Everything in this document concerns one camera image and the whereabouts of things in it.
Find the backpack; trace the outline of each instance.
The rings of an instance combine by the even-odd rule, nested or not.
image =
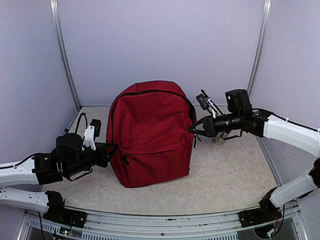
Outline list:
[[[106,142],[120,183],[137,188],[189,175],[196,111],[171,81],[135,83],[113,101]]]

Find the backpack zipper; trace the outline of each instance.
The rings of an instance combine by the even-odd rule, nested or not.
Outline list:
[[[144,90],[144,91],[138,91],[138,92],[127,92],[124,93],[123,95],[121,95],[116,102],[114,103],[113,108],[111,109],[111,130],[112,130],[112,143],[114,143],[114,114],[115,114],[115,109],[117,106],[117,103],[119,101],[120,98],[124,97],[124,96],[137,96],[137,95],[143,95],[143,94],[150,94],[150,93],[168,93],[168,94],[173,94],[176,96],[181,97],[183,100],[186,101],[186,103],[189,106],[189,118],[191,119],[192,123],[195,123],[195,118],[196,118],[196,110],[195,107],[192,105],[192,103],[189,101],[189,99],[179,93],[176,93],[174,91],[168,91],[168,90]]]

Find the vertical metal post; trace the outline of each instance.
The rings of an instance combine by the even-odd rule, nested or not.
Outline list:
[[[50,2],[51,2],[51,11],[52,11],[52,17],[53,17],[53,22],[55,26],[55,32],[58,39],[58,45],[60,49],[60,54],[61,54],[65,74],[67,77],[67,81],[68,81],[68,85],[69,85],[69,89],[72,95],[74,105],[77,111],[79,112],[81,108],[81,103],[79,100],[79,96],[76,90],[74,80],[71,75],[71,70],[70,70],[70,66],[67,58],[67,52],[66,52],[66,47],[65,47],[62,27],[61,27],[61,21],[59,16],[58,0],[50,0]]]
[[[271,7],[271,0],[264,0],[258,44],[256,47],[254,62],[253,62],[252,70],[251,70],[248,88],[247,88],[247,92],[248,92],[249,97],[251,97],[253,89],[254,89],[254,85],[255,85],[255,81],[256,81],[256,77],[257,77],[257,72],[258,72],[258,68],[259,68],[259,64],[260,64],[260,59],[262,56],[262,51],[263,51],[264,42],[265,42],[265,38],[266,38],[269,14],[270,14],[270,7]]]

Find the wall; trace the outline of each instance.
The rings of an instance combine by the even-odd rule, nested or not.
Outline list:
[[[320,2],[273,0],[251,102],[320,127]],[[304,173],[315,158],[293,146],[263,139],[282,184]],[[320,235],[319,189],[298,201],[310,239]]]
[[[76,114],[50,1],[0,1],[0,164],[49,152]],[[17,239],[23,210],[0,207],[1,239]]]
[[[135,82],[177,82],[192,102],[247,88],[263,0],[59,1],[72,76],[84,106],[110,105]]]

